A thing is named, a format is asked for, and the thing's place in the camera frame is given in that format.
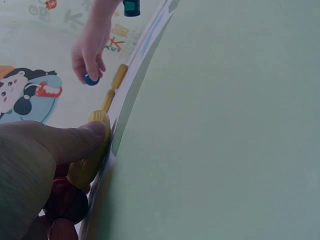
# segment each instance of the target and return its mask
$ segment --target blue bead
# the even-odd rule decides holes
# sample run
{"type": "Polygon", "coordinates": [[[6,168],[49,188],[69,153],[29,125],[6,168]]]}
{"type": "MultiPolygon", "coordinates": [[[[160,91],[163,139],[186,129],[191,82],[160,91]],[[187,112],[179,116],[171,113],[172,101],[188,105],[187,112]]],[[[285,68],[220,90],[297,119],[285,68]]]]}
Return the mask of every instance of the blue bead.
{"type": "Polygon", "coordinates": [[[92,79],[89,77],[88,74],[85,74],[84,75],[84,81],[86,84],[88,84],[89,86],[94,86],[94,85],[97,85],[98,82],[100,80],[100,77],[98,78],[98,81],[92,81],[92,79]]]}

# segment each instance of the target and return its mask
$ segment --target fingernail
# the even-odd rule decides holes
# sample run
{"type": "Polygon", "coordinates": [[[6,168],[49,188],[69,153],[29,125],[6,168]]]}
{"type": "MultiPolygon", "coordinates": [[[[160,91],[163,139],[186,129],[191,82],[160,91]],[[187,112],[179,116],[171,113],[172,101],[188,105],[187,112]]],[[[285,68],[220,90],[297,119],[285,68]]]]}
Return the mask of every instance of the fingernail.
{"type": "Polygon", "coordinates": [[[90,121],[79,128],[88,129],[97,137],[104,135],[106,131],[106,125],[103,121],[90,121]]]}

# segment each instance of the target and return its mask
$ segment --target red printed character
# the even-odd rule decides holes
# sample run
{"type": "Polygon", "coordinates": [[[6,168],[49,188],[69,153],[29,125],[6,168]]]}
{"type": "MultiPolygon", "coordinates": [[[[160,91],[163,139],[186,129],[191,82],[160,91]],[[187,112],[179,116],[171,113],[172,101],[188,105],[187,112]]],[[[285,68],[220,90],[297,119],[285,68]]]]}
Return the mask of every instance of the red printed character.
{"type": "Polygon", "coordinates": [[[41,82],[35,90],[35,95],[38,97],[58,98],[62,93],[62,87],[48,86],[45,81],[41,82]]]}
{"type": "Polygon", "coordinates": [[[57,0],[48,0],[45,2],[45,8],[48,10],[54,9],[57,6],[57,0]]]}

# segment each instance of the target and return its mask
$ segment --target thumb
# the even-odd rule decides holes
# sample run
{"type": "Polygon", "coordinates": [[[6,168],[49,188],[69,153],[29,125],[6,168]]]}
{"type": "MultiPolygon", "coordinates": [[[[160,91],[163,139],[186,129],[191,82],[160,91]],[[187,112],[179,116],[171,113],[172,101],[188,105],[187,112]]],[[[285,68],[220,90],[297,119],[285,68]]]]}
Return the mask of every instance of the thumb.
{"type": "Polygon", "coordinates": [[[57,164],[86,158],[102,143],[106,125],[90,121],[79,128],[56,128],[36,121],[6,123],[1,128],[12,136],[24,136],[50,152],[57,164]]]}
{"type": "Polygon", "coordinates": [[[89,77],[91,78],[91,80],[98,81],[99,69],[96,63],[96,56],[92,53],[84,54],[83,60],[84,60],[86,72],[89,74],[89,77]]]}
{"type": "Polygon", "coordinates": [[[91,121],[79,128],[64,129],[45,125],[44,128],[46,130],[39,135],[39,140],[57,164],[88,157],[100,146],[106,132],[106,125],[102,121],[91,121]]]}

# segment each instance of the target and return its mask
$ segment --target black hair bun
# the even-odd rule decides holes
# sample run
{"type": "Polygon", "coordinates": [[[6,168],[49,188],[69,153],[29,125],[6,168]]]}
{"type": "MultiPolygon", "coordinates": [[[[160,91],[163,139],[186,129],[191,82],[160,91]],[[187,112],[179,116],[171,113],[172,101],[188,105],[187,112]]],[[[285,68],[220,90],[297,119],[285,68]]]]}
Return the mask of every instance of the black hair bun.
{"type": "Polygon", "coordinates": [[[13,110],[20,115],[27,115],[31,112],[32,105],[31,102],[25,99],[23,96],[16,101],[13,110]]]}

